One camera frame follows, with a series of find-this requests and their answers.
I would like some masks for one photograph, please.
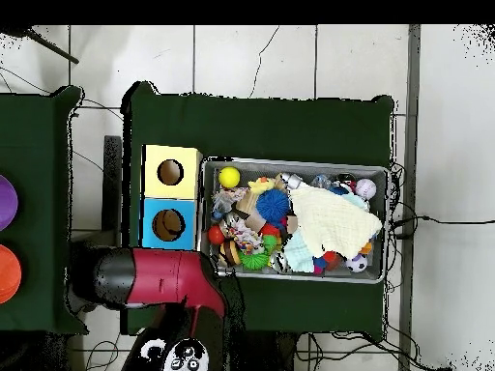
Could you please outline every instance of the white towel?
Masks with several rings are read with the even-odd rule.
[[[290,199],[301,235],[316,258],[334,251],[352,259],[382,228],[374,214],[326,189],[301,187],[291,190]]]

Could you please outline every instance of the orange toy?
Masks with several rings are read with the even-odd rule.
[[[371,243],[368,242],[367,244],[364,245],[363,249],[360,250],[360,253],[362,255],[367,255],[371,251]]]
[[[0,244],[0,303],[9,300],[20,285],[20,264],[17,257]]]

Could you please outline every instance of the green cloth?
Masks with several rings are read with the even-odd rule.
[[[0,243],[19,258],[22,279],[0,304],[0,329],[78,333],[64,302],[69,261],[68,119],[81,89],[50,97],[0,95],[0,175],[15,187],[18,211]]]
[[[140,153],[144,144],[197,148],[203,156],[348,163],[387,167],[393,100],[240,100],[157,95],[135,84],[130,109],[130,245],[137,245]],[[125,134],[129,142],[130,135]],[[241,278],[249,330],[361,330],[382,335],[383,283],[376,285]],[[222,291],[239,303],[233,278]],[[154,308],[130,311],[131,332],[147,327]]]

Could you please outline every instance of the purple ball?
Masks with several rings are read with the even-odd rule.
[[[0,175],[0,231],[13,221],[17,213],[17,193],[12,184]]]

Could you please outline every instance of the plush toy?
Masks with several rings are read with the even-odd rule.
[[[241,259],[239,258],[239,251],[237,250],[237,246],[234,241],[227,241],[220,245],[218,262],[226,267],[236,266],[241,264]]]
[[[366,269],[367,258],[360,253],[353,259],[347,259],[345,261],[345,266],[347,266],[347,269],[349,269],[352,273],[359,273]]]
[[[358,180],[356,194],[368,201],[376,194],[376,184],[369,179]]]
[[[236,168],[232,166],[226,166],[220,171],[218,180],[224,187],[235,187],[241,180],[241,174]]]
[[[263,192],[273,189],[275,187],[275,180],[272,178],[261,177],[256,182],[249,181],[247,183],[255,195],[261,195]]]

